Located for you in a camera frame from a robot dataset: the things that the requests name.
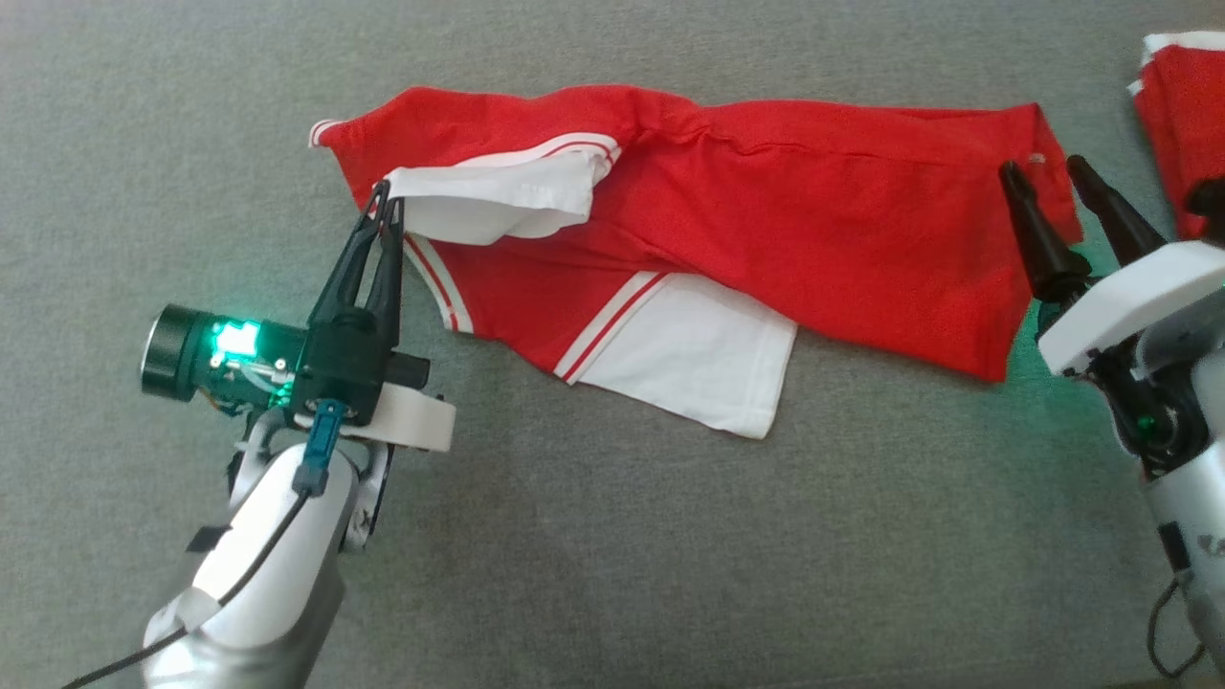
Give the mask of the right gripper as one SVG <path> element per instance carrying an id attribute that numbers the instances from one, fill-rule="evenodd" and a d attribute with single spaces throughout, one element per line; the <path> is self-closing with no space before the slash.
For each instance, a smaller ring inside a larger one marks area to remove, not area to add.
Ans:
<path id="1" fill-rule="evenodd" d="M 1080 204 L 1098 215 L 1120 268 L 1088 288 L 1091 267 L 1038 207 L 1022 167 L 1000 183 L 1030 292 L 1072 304 L 1038 340 L 1056 374 L 1089 381 L 1125 449 L 1147 474 L 1169 474 L 1223 436 L 1223 179 L 1198 181 L 1194 240 L 1167 242 L 1080 154 L 1066 162 Z"/>

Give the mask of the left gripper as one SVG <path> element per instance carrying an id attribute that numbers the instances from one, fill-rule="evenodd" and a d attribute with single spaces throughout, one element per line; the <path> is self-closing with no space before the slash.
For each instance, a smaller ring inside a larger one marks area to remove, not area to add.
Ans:
<path id="1" fill-rule="evenodd" d="M 404 204 L 380 180 L 325 280 L 307 329 L 168 305 L 149 327 L 145 395 L 203 396 L 229 417 L 285 409 L 307 428 L 325 401 L 345 406 L 342 436 L 448 451 L 456 409 L 425 394 L 430 362 L 399 345 Z M 356 297 L 372 246 L 382 253 L 363 308 Z M 350 318 L 336 318 L 353 313 Z"/>

